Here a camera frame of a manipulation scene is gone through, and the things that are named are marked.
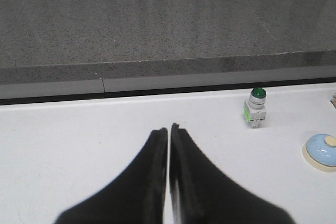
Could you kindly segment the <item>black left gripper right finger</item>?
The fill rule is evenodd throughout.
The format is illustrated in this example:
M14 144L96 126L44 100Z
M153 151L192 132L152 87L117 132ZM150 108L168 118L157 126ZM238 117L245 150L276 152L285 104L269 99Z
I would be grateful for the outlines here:
M294 222L222 173L178 124L171 129L170 190L175 223Z

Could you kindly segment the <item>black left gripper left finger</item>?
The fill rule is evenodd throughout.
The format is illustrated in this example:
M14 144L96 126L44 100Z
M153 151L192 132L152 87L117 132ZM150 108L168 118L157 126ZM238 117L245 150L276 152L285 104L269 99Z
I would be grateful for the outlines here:
M163 223L167 129L153 130L129 166L56 223Z

